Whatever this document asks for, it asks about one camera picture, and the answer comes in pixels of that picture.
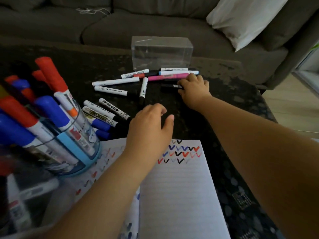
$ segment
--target person's left hand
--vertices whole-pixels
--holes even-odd
[[[158,103],[138,112],[130,122],[123,155],[151,170],[173,136],[174,115],[166,118],[163,129],[161,126],[161,116],[166,112],[166,108]]]

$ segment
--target black table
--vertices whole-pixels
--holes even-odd
[[[79,104],[82,105],[84,100],[98,104],[102,97],[131,116],[138,112],[137,101],[96,92],[91,84],[132,72],[129,50],[4,37],[0,37],[0,45],[0,62],[4,64],[1,67],[2,77],[10,75],[6,69],[8,61],[22,60],[37,69],[34,59],[49,56]],[[209,80],[213,96],[275,122],[257,88],[244,81],[244,71],[239,62],[192,58],[191,67],[200,70]],[[129,83],[112,87],[139,91],[140,86],[141,83]],[[150,82],[146,92],[146,104],[154,103],[161,103],[167,108],[163,121],[167,115],[175,115],[173,139],[201,140],[231,237],[283,238],[232,165],[207,121],[187,108],[177,92],[161,92],[158,82]],[[123,134],[113,134],[113,138],[119,137]]]

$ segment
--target floor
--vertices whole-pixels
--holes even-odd
[[[279,124],[319,139],[319,96],[306,84],[290,74],[263,97]]]

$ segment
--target marble tabletop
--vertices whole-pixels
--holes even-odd
[[[91,84],[132,72],[129,50],[12,41],[0,37],[0,54],[0,63],[3,64],[0,67],[2,77],[10,75],[6,69],[8,61],[22,60],[37,69],[34,59],[49,56],[79,104],[82,105],[84,100],[98,104],[98,99],[102,97],[131,116],[138,112],[137,101],[96,92]],[[193,57],[191,67],[200,70],[204,79],[209,80],[213,96],[276,122],[257,88],[245,81],[241,63]],[[139,91],[140,86],[140,83],[130,83],[112,87]],[[150,82],[147,87],[146,104],[154,103],[163,104],[167,108],[167,114],[175,115],[173,139],[201,141],[231,238],[282,239],[281,232],[262,210],[204,117],[187,108],[177,92],[161,91],[159,82]],[[125,137],[125,134],[113,134],[113,138],[120,137]]]

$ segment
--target pink marker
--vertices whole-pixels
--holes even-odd
[[[149,76],[148,81],[164,80],[164,79],[185,79],[189,73],[164,75],[164,76]]]

